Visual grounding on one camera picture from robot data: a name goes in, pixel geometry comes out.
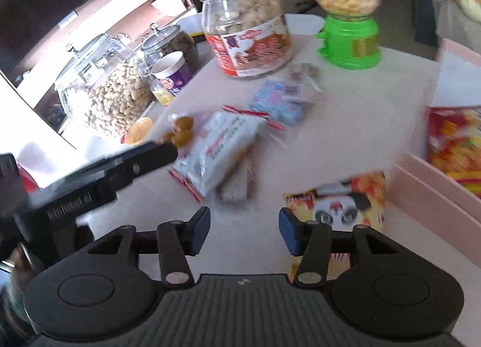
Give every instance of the panda snack bag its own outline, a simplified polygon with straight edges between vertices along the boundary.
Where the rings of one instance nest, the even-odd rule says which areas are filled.
[[[353,176],[337,183],[321,185],[300,193],[283,194],[287,207],[302,222],[316,220],[333,230],[352,232],[358,224],[381,231],[385,210],[385,183],[382,172]],[[301,261],[293,258],[289,272],[293,280]],[[334,279],[349,268],[348,253],[333,253],[328,278]]]

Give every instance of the white snack package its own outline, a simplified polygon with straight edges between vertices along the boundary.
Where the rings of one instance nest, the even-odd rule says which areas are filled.
[[[216,112],[188,156],[178,159],[169,173],[201,202],[236,167],[266,126],[267,120],[256,114]]]

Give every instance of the blue snack package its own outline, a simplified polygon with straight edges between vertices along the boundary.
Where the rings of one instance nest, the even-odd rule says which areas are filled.
[[[257,112],[267,112],[273,120],[294,126],[304,116],[304,103],[284,98],[284,81],[268,80],[254,94],[249,108]]]

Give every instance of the green candy dispenser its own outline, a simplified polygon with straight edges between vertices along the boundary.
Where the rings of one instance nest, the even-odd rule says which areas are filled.
[[[377,37],[379,27],[371,14],[381,0],[316,0],[329,14],[318,52],[329,62],[345,69],[369,69],[381,60]]]

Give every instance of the jar label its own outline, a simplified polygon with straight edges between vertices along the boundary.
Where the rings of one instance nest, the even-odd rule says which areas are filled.
[[[227,75],[249,77],[276,70],[293,55],[284,15],[227,35],[205,35]]]

